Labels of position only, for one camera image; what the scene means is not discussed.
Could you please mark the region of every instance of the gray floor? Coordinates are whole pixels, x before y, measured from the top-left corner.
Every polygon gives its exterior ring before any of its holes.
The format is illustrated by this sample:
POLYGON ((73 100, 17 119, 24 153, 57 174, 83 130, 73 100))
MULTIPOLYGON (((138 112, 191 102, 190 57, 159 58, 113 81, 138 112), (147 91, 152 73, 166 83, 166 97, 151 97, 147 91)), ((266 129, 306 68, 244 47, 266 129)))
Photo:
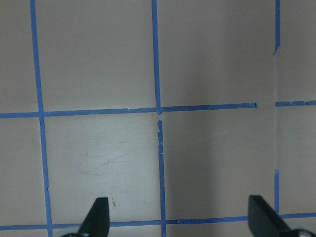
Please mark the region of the gray floor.
POLYGON ((155 71, 150 0, 36 1, 39 67, 30 2, 0 1, 0 237, 50 237, 96 197, 111 237, 159 237, 142 221, 164 218, 209 220, 168 237, 249 237, 248 195, 274 206, 275 170, 280 214, 313 228, 315 106, 275 102, 316 99, 316 2, 280 3, 274 55, 275 0, 157 0, 155 71), (257 108, 225 109, 241 103, 257 108))

